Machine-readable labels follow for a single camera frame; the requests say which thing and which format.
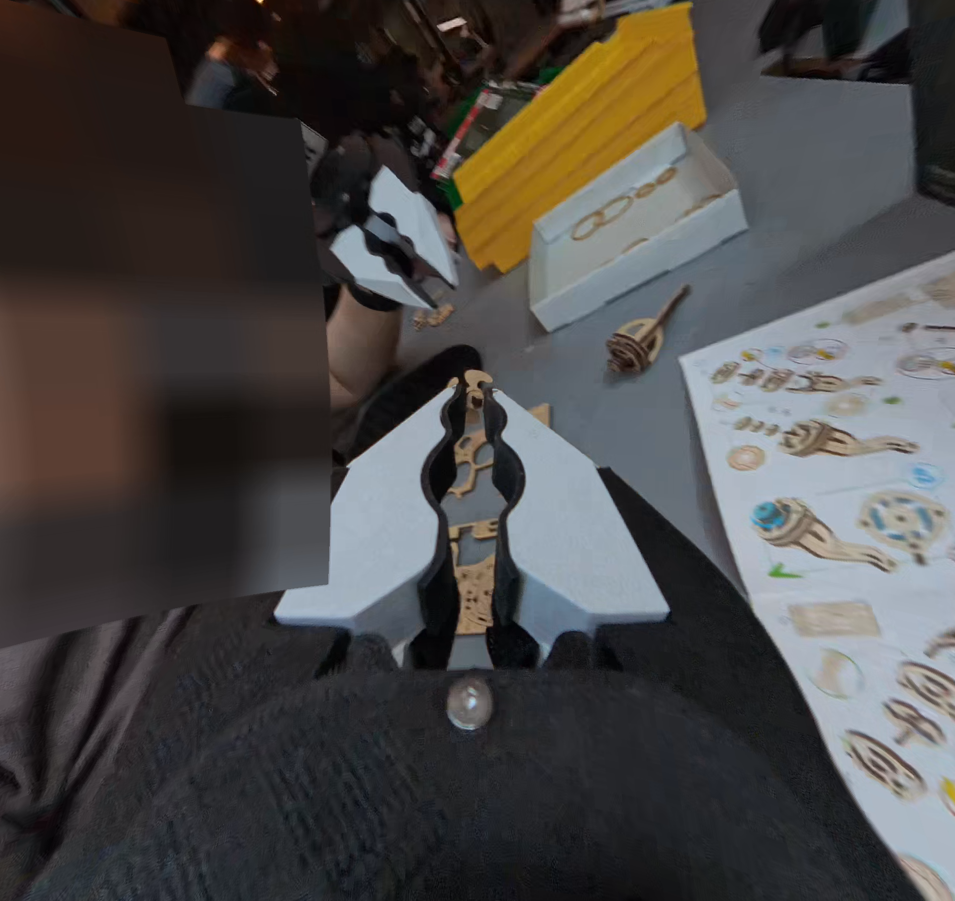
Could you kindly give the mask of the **person's left forearm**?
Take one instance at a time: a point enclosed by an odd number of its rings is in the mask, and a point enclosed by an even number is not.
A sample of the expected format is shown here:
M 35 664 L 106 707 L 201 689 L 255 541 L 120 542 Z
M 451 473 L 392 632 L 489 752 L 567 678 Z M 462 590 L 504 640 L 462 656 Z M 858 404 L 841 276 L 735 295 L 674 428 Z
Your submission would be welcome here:
M 328 383 L 333 413 L 359 406 L 394 363 L 403 309 L 388 298 L 355 297 L 342 285 L 327 321 Z

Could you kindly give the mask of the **wooden parts sheet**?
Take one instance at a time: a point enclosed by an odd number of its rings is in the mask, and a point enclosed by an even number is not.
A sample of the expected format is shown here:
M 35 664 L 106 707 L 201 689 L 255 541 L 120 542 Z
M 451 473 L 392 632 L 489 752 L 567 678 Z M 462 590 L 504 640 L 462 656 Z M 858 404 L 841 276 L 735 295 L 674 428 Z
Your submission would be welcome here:
M 442 505 L 448 513 L 453 570 L 460 596 L 459 636 L 483 635 L 493 622 L 497 511 L 468 511 L 464 504 L 492 484 L 495 450 L 487 435 L 486 406 L 473 404 L 468 423 L 455 443 L 455 480 Z

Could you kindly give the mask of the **black model kit box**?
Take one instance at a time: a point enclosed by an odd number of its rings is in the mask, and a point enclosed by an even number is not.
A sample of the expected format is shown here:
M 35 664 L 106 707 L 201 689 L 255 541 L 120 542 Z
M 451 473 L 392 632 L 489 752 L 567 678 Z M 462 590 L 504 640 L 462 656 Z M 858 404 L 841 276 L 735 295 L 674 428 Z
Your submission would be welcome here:
M 954 0 L 908 0 L 916 187 L 954 205 Z

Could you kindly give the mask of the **person's grey clothing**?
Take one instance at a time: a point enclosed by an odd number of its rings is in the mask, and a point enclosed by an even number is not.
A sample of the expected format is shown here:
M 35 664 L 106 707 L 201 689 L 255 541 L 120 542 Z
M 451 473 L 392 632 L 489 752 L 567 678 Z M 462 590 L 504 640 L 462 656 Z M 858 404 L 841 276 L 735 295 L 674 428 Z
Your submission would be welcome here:
M 136 814 L 247 708 L 314 675 L 317 632 L 273 619 L 277 595 L 163 610 L 1 652 L 2 899 L 63 845 Z

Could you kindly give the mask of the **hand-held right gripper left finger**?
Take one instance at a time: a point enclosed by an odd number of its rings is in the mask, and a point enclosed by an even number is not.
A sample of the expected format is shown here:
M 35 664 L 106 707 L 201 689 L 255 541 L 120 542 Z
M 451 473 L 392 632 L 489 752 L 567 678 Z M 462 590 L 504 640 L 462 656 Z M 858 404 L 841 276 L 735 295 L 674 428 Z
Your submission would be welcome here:
M 279 624 L 378 635 L 407 667 L 447 668 L 460 594 L 442 503 L 459 439 L 451 384 L 352 460 L 330 505 L 327 583 L 287 590 Z

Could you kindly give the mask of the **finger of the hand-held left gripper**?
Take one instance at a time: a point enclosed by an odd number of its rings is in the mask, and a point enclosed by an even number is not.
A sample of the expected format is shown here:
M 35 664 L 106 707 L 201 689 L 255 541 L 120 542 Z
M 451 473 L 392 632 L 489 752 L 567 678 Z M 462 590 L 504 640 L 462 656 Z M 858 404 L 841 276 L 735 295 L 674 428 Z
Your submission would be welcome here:
M 457 253 L 434 206 L 382 166 L 369 189 L 369 250 L 415 291 L 426 279 L 459 286 Z
M 401 306 L 434 311 L 433 299 L 402 269 L 394 256 L 369 250 L 359 227 L 349 227 L 332 241 L 331 252 L 339 259 L 352 284 Z

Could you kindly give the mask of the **clover-shaped wooden part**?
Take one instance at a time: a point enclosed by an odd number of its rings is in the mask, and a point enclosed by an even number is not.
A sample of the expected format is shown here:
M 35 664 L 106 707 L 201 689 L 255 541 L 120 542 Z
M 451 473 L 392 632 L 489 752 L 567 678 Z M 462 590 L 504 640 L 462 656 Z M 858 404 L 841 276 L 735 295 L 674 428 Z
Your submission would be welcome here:
M 493 389 L 493 378 L 483 370 L 468 369 L 463 374 L 452 378 L 446 385 L 447 389 L 455 393 L 460 391 L 459 396 L 463 400 L 463 406 L 467 414 L 478 414 L 484 406 L 485 390 Z

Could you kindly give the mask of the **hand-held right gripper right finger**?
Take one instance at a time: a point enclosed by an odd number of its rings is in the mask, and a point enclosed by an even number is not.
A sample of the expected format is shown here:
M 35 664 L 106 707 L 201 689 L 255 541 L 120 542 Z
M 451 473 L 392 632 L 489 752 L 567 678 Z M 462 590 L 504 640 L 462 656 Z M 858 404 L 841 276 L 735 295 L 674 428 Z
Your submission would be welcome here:
M 560 636 L 666 621 L 670 608 L 600 469 L 493 386 L 484 386 L 495 537 L 495 669 L 537 667 Z

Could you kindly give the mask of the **wooden lever wheel assembly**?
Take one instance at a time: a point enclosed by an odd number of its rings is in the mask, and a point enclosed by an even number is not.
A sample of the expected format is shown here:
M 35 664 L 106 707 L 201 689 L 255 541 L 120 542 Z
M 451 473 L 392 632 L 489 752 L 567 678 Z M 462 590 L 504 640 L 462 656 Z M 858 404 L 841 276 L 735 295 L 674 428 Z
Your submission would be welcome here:
M 663 347 L 667 323 L 689 294 L 690 286 L 684 284 L 655 316 L 619 327 L 605 342 L 606 371 L 636 376 L 652 367 Z

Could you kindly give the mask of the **red-edged dark product box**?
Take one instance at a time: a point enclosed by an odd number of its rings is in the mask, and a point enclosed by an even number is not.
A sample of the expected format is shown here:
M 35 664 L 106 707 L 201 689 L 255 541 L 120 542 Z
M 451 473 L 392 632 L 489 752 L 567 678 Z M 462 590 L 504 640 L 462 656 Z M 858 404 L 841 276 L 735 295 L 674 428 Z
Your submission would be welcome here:
M 450 179 L 460 165 L 478 152 L 543 90 L 543 85 L 525 82 L 489 80 L 483 84 L 451 134 L 444 153 L 431 172 L 431 178 L 436 181 Z

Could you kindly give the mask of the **black wristband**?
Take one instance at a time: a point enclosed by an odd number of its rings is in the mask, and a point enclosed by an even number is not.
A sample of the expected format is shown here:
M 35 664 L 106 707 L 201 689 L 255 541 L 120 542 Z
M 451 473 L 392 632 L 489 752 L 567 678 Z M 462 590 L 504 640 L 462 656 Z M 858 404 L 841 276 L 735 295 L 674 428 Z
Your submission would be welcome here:
M 346 282 L 342 286 L 342 290 L 347 290 L 351 298 L 366 310 L 375 311 L 377 313 L 391 313 L 401 310 L 404 307 L 404 305 L 398 301 L 362 288 L 353 282 Z

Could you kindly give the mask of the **white box with gold rings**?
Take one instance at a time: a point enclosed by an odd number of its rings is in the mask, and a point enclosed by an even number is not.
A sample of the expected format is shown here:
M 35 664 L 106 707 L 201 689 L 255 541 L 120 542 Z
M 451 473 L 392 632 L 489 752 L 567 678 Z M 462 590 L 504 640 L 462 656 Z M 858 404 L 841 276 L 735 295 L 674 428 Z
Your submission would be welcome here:
M 732 172 L 674 123 L 534 223 L 530 310 L 561 329 L 747 228 Z

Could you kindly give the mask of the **white instruction booklet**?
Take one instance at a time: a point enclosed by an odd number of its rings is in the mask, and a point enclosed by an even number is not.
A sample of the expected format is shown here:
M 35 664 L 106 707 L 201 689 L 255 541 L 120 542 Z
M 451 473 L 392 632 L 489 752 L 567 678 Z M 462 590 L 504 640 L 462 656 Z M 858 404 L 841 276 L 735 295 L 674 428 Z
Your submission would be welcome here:
M 854 800 L 954 896 L 954 259 L 680 358 L 748 600 Z

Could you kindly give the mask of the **yellow plastic bin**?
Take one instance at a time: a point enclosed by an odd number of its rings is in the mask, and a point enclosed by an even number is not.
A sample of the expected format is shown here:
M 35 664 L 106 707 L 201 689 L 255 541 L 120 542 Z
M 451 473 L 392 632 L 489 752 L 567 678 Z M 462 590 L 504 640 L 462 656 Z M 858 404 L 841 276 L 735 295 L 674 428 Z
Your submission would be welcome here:
M 455 171 L 457 228 L 477 268 L 508 273 L 539 218 L 673 124 L 705 125 L 692 8 L 620 19 Z

